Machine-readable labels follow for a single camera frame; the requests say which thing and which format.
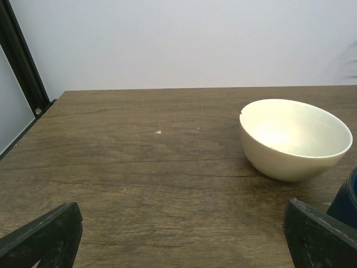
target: wall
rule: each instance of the wall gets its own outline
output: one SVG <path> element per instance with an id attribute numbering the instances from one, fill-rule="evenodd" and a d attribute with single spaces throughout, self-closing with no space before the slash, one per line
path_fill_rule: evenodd
<path id="1" fill-rule="evenodd" d="M 35 119 L 0 47 L 0 154 Z"/>
<path id="2" fill-rule="evenodd" d="M 11 4 L 51 99 L 64 90 L 355 83 L 342 67 L 357 41 L 355 0 Z"/>

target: brown wooden tabletop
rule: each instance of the brown wooden tabletop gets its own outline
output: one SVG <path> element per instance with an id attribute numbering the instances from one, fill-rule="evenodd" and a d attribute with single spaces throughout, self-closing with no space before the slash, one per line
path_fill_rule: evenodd
<path id="1" fill-rule="evenodd" d="M 0 236 L 78 202 L 74 267 L 292 267 L 288 199 L 326 210 L 357 146 L 313 180 L 265 177 L 238 135 L 240 110 L 265 98 L 316 105 L 357 133 L 354 86 L 65 92 L 0 162 Z"/>

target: cup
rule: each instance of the cup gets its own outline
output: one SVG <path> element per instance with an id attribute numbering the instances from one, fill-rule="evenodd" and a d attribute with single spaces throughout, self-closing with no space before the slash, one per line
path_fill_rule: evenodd
<path id="1" fill-rule="evenodd" d="M 357 229 L 357 167 L 347 177 L 326 214 Z"/>

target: blue cup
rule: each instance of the blue cup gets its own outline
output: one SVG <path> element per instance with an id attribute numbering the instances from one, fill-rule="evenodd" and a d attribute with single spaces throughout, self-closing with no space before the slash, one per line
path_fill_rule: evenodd
<path id="1" fill-rule="evenodd" d="M 357 167 L 347 177 L 326 214 L 357 229 Z"/>

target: black frame post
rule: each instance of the black frame post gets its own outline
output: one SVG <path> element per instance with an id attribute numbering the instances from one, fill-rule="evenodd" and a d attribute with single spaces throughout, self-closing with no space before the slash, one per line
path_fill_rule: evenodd
<path id="1" fill-rule="evenodd" d="M 34 116 L 51 105 L 9 0 L 0 0 L 0 44 Z"/>

